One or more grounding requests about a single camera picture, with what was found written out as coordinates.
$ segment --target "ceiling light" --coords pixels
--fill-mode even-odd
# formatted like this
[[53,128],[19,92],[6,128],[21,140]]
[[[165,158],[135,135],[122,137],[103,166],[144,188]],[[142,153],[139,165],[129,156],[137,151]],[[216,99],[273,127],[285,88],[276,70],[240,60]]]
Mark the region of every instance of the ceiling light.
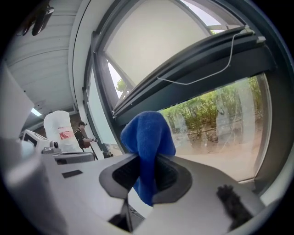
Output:
[[40,114],[37,110],[35,110],[34,108],[32,108],[31,112],[32,112],[34,115],[36,115],[37,117],[42,115],[42,114]]

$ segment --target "sky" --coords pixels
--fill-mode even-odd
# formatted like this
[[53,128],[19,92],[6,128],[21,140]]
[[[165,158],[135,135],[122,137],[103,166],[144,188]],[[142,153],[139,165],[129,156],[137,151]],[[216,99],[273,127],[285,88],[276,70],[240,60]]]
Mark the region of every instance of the sky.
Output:
[[[209,25],[219,25],[220,23],[214,19],[211,15],[206,13],[205,11],[201,10],[200,8],[194,6],[191,3],[188,3],[184,0],[181,0],[186,6],[188,6],[207,26]],[[213,30],[215,33],[220,33],[223,30]],[[108,68],[110,71],[110,75],[112,77],[112,81],[114,86],[117,86],[118,81],[121,79],[120,75],[116,72],[116,70],[113,68],[113,66],[108,63]],[[116,93],[118,94],[118,97],[120,98],[122,92],[116,90]]]

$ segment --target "bush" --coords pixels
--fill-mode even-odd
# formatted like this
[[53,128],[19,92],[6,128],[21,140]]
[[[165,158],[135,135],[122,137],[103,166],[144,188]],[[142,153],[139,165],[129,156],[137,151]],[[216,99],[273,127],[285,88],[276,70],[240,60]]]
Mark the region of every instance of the bush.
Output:
[[[257,78],[248,79],[250,90],[254,99],[255,113],[261,115],[262,103],[261,93]],[[216,117],[218,112],[224,112],[225,109],[229,118],[233,121],[235,116],[242,115],[240,99],[236,89],[236,83],[218,88],[211,92],[205,93],[198,97],[192,98],[183,103],[161,110],[170,125],[173,133],[178,133],[175,122],[178,115],[182,115],[186,121],[188,132],[196,131],[197,135],[201,135],[203,127],[209,125],[211,128],[216,127]]]

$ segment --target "person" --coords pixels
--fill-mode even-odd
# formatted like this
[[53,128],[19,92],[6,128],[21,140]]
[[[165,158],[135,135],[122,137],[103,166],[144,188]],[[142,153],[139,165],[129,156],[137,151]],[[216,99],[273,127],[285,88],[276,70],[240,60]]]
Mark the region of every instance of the person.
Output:
[[79,127],[74,132],[74,136],[79,143],[79,147],[84,151],[84,148],[90,147],[90,143],[93,142],[93,139],[87,139],[84,137],[82,130],[85,129],[85,123],[80,122]]

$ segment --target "glass panel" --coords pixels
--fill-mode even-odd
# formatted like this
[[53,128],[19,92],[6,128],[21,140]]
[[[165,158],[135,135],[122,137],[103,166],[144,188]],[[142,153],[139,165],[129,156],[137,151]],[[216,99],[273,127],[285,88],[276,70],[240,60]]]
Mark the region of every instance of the glass panel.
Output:
[[131,9],[103,49],[119,99],[166,60],[209,36],[209,29],[172,1],[146,0]]
[[212,34],[218,34],[218,33],[224,32],[224,30],[212,29],[211,32]]
[[119,100],[122,100],[123,98],[125,98],[125,96],[129,93],[131,89],[127,87],[125,81],[121,78],[121,76],[112,66],[112,64],[108,62],[107,65],[113,84],[115,86],[116,94],[118,95]]
[[215,18],[213,18],[210,14],[206,13],[199,7],[196,7],[195,5],[186,2],[184,0],[181,0],[182,3],[184,3],[187,7],[190,8],[191,11],[193,11],[207,26],[209,25],[220,25]]
[[256,77],[160,111],[176,156],[218,168],[236,180],[254,177],[263,113]]
[[119,150],[101,106],[93,70],[91,71],[90,78],[88,108],[101,143],[105,144],[108,150],[115,156],[121,155],[121,151]]

